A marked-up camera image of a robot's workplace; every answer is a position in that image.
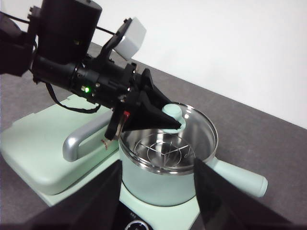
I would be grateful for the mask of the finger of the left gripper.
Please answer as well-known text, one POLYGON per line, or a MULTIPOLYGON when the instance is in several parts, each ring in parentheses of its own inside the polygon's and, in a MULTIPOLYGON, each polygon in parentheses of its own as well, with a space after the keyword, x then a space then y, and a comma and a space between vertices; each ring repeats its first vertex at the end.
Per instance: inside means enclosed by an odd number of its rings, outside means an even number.
POLYGON ((145 92, 129 95, 124 111, 130 114, 124 123, 124 131, 181 128, 179 121, 152 105, 145 92))
POLYGON ((154 85, 149 69, 145 69, 142 72, 141 90, 146 92, 149 101, 156 108, 163 108, 168 104, 168 98, 154 85))

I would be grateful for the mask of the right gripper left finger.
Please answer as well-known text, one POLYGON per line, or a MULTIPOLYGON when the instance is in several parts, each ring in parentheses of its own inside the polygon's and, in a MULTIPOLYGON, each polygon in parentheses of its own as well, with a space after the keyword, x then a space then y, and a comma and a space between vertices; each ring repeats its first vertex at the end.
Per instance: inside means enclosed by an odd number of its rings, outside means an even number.
POLYGON ((21 224, 2 230, 110 230, 119 205, 122 163, 115 161, 77 192, 21 224))

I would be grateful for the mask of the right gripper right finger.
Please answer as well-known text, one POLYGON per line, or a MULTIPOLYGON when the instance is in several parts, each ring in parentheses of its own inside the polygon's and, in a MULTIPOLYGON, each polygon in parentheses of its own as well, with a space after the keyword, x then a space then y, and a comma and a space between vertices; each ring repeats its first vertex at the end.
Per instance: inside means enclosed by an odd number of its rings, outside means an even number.
POLYGON ((207 230, 305 230, 240 191, 203 161, 194 161, 194 186, 207 230))

